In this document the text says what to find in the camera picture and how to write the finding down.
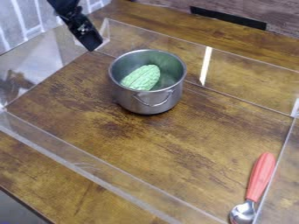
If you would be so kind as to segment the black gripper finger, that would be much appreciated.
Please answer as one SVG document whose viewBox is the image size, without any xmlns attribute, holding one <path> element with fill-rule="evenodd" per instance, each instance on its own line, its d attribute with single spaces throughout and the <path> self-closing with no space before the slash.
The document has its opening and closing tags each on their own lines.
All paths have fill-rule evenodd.
<svg viewBox="0 0 299 224">
<path fill-rule="evenodd" d="M 67 26 L 76 40 L 83 44 L 88 51 L 93 51 L 103 44 L 99 31 L 85 15 L 72 14 L 67 16 Z"/>
</svg>

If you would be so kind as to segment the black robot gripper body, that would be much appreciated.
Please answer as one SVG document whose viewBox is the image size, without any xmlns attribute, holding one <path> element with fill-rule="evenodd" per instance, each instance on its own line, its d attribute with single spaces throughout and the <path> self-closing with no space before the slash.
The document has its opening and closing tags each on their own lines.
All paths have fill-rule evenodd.
<svg viewBox="0 0 299 224">
<path fill-rule="evenodd" d="M 80 0 L 47 0 L 47 2 L 64 22 L 80 21 L 84 18 L 83 7 L 79 6 Z"/>
</svg>

